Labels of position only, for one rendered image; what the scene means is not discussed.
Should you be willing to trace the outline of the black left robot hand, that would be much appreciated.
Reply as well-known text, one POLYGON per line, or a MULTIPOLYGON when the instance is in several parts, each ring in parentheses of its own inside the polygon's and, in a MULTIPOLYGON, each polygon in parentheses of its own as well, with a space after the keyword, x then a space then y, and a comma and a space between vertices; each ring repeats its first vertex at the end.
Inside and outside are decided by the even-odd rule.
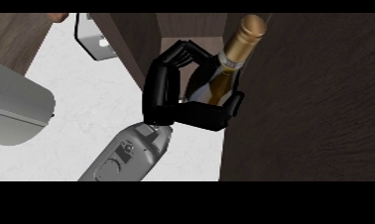
POLYGON ((169 126, 175 122, 220 131, 238 115, 246 93, 238 90, 241 66, 225 54, 213 56, 192 41, 178 41, 153 61, 144 84, 144 123, 169 126), (181 68, 200 64, 191 75, 184 102, 181 68))

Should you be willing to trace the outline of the gold-necked wine bottle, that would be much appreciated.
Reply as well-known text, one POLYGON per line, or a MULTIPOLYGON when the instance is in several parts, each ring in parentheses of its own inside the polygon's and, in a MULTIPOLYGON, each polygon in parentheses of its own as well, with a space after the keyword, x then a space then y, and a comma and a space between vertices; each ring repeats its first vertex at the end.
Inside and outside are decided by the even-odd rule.
POLYGON ((229 99, 241 69, 266 34, 268 23, 254 14, 244 17, 238 30, 220 52, 195 69, 184 101, 222 106, 229 99))

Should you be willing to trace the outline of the brown wooden cabinet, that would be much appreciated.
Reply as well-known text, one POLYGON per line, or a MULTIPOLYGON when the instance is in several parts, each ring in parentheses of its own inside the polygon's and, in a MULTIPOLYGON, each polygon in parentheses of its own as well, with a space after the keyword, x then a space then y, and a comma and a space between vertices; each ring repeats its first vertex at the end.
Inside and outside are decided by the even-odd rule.
POLYGON ((153 60, 178 40, 192 40, 212 55, 225 45, 225 13, 92 13, 92 17, 139 88, 153 60))

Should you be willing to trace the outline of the dark wooden cabinet door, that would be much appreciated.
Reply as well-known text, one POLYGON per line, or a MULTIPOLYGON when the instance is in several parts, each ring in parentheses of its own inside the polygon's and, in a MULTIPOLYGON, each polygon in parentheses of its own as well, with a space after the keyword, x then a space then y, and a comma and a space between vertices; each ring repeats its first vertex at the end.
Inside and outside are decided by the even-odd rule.
POLYGON ((375 180, 375 13, 275 14, 220 180, 375 180))

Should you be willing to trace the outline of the small tan object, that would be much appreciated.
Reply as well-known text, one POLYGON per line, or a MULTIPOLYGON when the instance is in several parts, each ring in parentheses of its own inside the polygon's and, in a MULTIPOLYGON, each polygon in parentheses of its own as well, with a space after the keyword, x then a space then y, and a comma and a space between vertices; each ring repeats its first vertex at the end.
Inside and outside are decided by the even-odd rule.
POLYGON ((49 13, 48 18, 54 23, 62 23, 68 18, 68 13, 49 13))

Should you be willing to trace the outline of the brown wooden panel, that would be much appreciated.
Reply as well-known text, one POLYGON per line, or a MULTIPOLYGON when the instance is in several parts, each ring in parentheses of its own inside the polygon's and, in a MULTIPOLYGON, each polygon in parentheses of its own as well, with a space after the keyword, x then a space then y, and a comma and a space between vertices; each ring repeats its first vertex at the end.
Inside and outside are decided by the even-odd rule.
POLYGON ((26 74, 52 28, 46 13, 0 13, 0 64, 26 74))

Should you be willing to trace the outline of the silver metal bracket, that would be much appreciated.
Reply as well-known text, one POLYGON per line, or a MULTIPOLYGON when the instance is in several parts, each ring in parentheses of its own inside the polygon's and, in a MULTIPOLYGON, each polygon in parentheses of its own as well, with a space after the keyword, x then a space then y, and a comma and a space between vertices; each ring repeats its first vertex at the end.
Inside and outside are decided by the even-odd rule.
POLYGON ((95 60, 117 57, 117 53, 89 13, 77 14, 76 40, 95 60))

